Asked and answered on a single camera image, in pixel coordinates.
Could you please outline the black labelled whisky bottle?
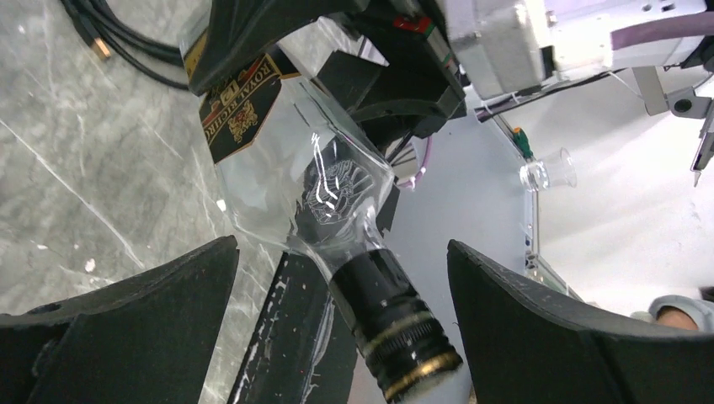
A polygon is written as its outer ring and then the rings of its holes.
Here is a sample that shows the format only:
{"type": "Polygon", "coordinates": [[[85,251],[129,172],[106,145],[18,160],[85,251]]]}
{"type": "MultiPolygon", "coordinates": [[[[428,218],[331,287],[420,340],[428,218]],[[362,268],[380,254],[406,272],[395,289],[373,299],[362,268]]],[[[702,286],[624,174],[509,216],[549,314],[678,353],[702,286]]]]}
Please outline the black labelled whisky bottle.
{"type": "Polygon", "coordinates": [[[227,214],[317,265],[385,401],[410,403],[461,356],[378,230],[392,167],[279,42],[197,95],[227,214]]]}

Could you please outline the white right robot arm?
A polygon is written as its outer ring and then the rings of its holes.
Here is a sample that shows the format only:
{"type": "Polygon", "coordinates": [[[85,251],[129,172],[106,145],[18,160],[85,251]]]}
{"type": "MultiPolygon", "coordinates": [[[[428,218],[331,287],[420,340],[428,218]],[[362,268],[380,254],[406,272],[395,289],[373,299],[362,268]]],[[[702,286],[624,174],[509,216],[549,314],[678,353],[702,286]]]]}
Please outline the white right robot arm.
{"type": "Polygon", "coordinates": [[[203,126],[241,122],[228,105],[261,61],[306,73],[307,59],[278,44],[320,18],[365,48],[330,52],[308,79],[376,146],[434,134],[469,95],[483,122],[629,69],[650,115],[703,121],[693,173],[712,159],[712,98],[667,93],[658,77],[659,67],[712,71],[710,1],[207,1],[179,45],[190,92],[210,100],[203,126]]]}

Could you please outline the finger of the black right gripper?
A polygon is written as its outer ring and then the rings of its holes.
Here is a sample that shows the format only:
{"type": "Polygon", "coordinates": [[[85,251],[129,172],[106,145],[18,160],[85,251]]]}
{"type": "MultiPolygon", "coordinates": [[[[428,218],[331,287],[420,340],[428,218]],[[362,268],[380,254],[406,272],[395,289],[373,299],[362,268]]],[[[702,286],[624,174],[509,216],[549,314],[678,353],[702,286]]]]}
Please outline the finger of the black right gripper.
{"type": "Polygon", "coordinates": [[[367,1],[202,1],[186,22],[189,91],[201,95],[285,36],[367,1]]]}
{"type": "Polygon", "coordinates": [[[382,65],[334,51],[317,74],[371,140],[426,138],[465,116],[456,61],[439,26],[426,16],[350,16],[348,26],[386,59],[382,65]]]}

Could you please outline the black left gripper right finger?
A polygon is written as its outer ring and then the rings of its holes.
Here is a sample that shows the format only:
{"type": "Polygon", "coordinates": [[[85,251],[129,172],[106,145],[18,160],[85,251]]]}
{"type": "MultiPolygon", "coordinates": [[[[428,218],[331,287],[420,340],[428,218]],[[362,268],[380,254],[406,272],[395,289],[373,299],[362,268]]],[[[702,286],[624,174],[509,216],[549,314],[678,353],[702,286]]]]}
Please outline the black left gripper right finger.
{"type": "Polygon", "coordinates": [[[588,305],[457,240],[447,265],[478,402],[712,402],[710,333],[588,305]]]}

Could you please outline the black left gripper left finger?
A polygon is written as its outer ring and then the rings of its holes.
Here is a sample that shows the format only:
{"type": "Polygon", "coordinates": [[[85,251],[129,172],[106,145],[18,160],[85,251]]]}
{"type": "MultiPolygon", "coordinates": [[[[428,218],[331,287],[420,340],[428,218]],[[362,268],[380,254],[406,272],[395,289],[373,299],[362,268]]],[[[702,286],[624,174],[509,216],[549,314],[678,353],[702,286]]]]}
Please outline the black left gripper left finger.
{"type": "Polygon", "coordinates": [[[235,237],[1,316],[4,403],[196,403],[237,273],[235,237]]]}

